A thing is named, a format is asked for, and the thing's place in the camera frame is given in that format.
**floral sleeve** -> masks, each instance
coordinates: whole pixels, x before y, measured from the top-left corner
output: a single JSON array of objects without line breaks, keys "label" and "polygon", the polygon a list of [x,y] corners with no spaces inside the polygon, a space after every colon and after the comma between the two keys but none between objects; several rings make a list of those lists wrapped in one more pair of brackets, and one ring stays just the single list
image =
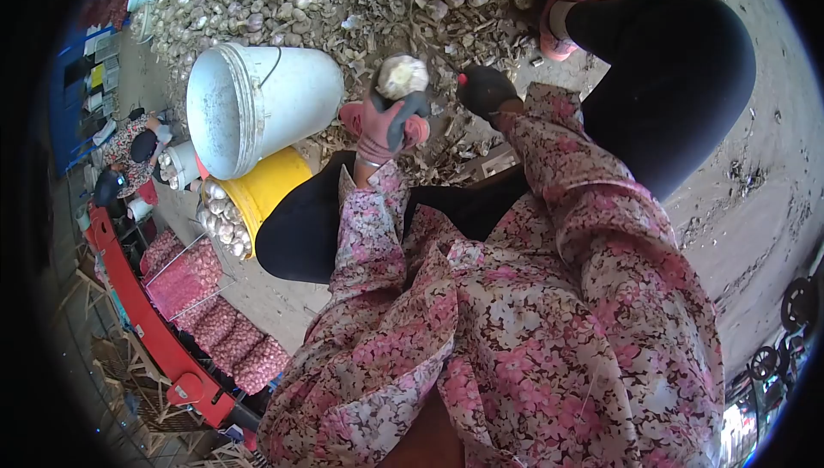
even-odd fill
[{"label": "floral sleeve", "polygon": [[400,294],[406,278],[400,241],[409,187],[395,161],[368,182],[369,187],[356,188],[341,167],[338,253],[330,281],[333,302],[376,290]]},{"label": "floral sleeve", "polygon": [[581,278],[588,320],[612,347],[637,461],[717,464],[724,370],[695,270],[658,202],[586,136],[578,97],[550,86],[530,96],[533,108],[502,117],[501,128],[550,212],[554,247]]}]

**hand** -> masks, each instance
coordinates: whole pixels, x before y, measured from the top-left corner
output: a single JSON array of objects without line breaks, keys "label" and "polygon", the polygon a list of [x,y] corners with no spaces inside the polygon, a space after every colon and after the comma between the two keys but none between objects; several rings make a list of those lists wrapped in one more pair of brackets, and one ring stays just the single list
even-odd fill
[{"label": "hand", "polygon": [[497,130],[491,114],[500,110],[501,104],[521,100],[515,86],[495,68],[471,65],[458,75],[458,100],[469,112],[487,120]]},{"label": "hand", "polygon": [[369,93],[364,99],[361,134],[357,140],[357,156],[368,163],[382,165],[404,148],[426,140],[429,124],[429,104],[423,91],[411,92],[393,102],[376,90],[378,69]]}]

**concrete floor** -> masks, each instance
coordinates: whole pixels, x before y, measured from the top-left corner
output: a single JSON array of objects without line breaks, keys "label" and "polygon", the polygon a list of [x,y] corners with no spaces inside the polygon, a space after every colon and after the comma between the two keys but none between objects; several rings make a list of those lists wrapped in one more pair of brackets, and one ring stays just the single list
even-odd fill
[{"label": "concrete floor", "polygon": [[[665,207],[687,244],[686,256],[718,306],[729,379],[776,334],[782,292],[806,269],[821,240],[824,161],[809,155],[808,148],[824,144],[824,109],[809,58],[780,1],[725,1],[741,16],[755,44],[755,90],[749,109],[723,144]],[[121,112],[136,106],[165,108],[161,90],[166,73],[154,63],[148,44],[136,45],[124,34],[120,57]],[[564,63],[549,61],[538,69],[526,64],[518,85],[538,80],[588,94],[607,69],[578,51]],[[745,173],[757,166],[766,170],[765,183],[746,198],[737,195],[738,182],[727,177],[733,161]],[[191,218],[197,197],[157,186],[157,215],[184,241],[196,237]],[[271,277],[255,260],[226,259],[224,269],[221,286],[236,282],[223,296],[289,352],[302,343],[306,325],[328,299],[324,286]]]}]

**wheel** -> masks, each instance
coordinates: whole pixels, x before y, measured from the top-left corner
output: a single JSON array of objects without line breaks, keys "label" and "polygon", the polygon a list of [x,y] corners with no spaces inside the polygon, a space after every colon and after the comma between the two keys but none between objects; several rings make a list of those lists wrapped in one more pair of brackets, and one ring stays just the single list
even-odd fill
[{"label": "wheel", "polygon": [[816,300],[812,284],[807,278],[796,278],[789,283],[781,301],[781,325],[790,334],[797,332],[803,325],[814,319]]},{"label": "wheel", "polygon": [[778,352],[771,346],[762,346],[752,356],[750,377],[755,380],[767,380],[776,372]]}]

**wrist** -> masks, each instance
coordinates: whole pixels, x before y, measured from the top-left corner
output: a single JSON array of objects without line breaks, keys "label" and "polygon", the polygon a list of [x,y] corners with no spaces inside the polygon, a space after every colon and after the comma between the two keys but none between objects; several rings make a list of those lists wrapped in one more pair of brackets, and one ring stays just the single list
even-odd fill
[{"label": "wrist", "polygon": [[361,157],[360,154],[355,154],[354,173],[352,174],[352,181],[359,189],[369,187],[369,177],[374,175],[380,169],[382,164],[373,163]]}]

